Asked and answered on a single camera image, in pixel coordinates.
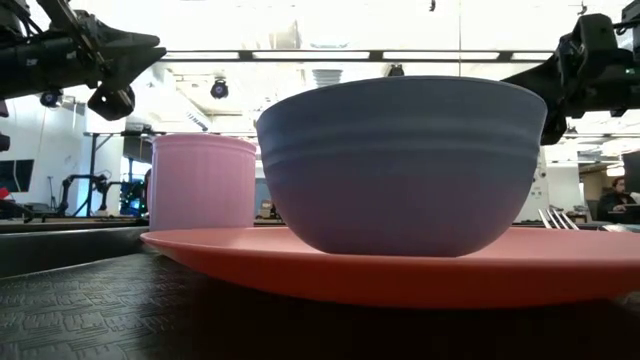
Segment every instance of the bowl rim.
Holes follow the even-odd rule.
[[[490,80],[490,79],[482,79],[482,78],[475,78],[475,77],[467,77],[467,76],[409,75],[409,76],[391,76],[391,77],[380,77],[380,78],[364,79],[364,80],[357,80],[357,81],[348,81],[348,82],[345,82],[345,83],[340,83],[340,84],[324,86],[324,87],[320,87],[320,88],[316,88],[316,89],[306,90],[306,91],[303,91],[301,93],[295,94],[293,96],[289,96],[289,97],[287,97],[285,99],[282,99],[282,100],[276,102],[275,104],[271,105],[270,107],[268,107],[267,109],[264,110],[262,115],[260,115],[260,117],[258,118],[257,122],[260,122],[260,120],[262,119],[262,116],[264,114],[266,114],[268,112],[271,112],[271,111],[275,111],[275,110],[272,110],[272,109],[285,106],[289,102],[298,100],[299,98],[302,98],[302,97],[305,97],[305,96],[313,95],[313,94],[318,93],[318,92],[331,91],[331,90],[334,90],[336,88],[342,88],[342,87],[360,86],[360,85],[365,85],[365,84],[368,84],[368,83],[375,83],[375,82],[425,81],[425,80],[447,80],[447,81],[452,80],[452,81],[477,82],[477,83],[491,84],[491,85],[497,85],[497,86],[506,86],[506,87],[510,87],[512,89],[517,89],[517,90],[526,92],[529,95],[532,95],[534,98],[537,98],[538,100],[540,100],[542,102],[542,104],[544,105],[544,107],[547,108],[547,103],[542,99],[542,97],[540,97],[540,95],[536,94],[535,92],[533,92],[533,91],[531,91],[531,90],[529,90],[527,88],[524,88],[524,87],[519,86],[519,85],[511,84],[511,83],[508,83],[508,82],[503,82],[503,81],[498,81],[498,80]]]

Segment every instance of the person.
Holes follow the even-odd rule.
[[[625,192],[624,178],[613,180],[613,191],[602,195],[598,202],[598,220],[613,223],[632,223],[625,205],[635,204],[635,200]]]

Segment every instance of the blue bowl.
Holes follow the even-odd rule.
[[[547,108],[515,85],[391,77],[308,91],[257,123],[291,230],[328,253],[461,256],[509,228]]]

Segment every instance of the table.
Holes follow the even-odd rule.
[[[270,295],[156,253],[0,280],[0,359],[638,359],[640,296],[409,311]]]

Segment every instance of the metal frame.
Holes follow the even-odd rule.
[[[540,64],[553,53],[552,50],[173,50],[167,51],[160,62]],[[496,55],[487,58],[487,54]]]

